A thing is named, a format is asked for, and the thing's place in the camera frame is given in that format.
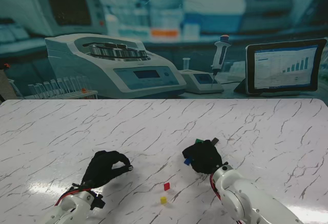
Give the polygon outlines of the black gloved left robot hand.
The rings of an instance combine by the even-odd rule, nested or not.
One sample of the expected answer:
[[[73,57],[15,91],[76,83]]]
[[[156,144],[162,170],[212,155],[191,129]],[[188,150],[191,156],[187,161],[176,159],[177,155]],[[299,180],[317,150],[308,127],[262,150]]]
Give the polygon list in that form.
[[[129,159],[117,151],[98,151],[91,159],[81,180],[81,185],[95,189],[114,178],[133,170]]]

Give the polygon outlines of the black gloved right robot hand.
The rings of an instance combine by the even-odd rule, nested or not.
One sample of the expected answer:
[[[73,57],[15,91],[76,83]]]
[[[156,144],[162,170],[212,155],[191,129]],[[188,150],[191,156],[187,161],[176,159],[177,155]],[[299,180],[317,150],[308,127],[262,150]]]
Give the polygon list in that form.
[[[223,166],[220,154],[208,139],[185,148],[182,154],[197,173],[212,174]]]

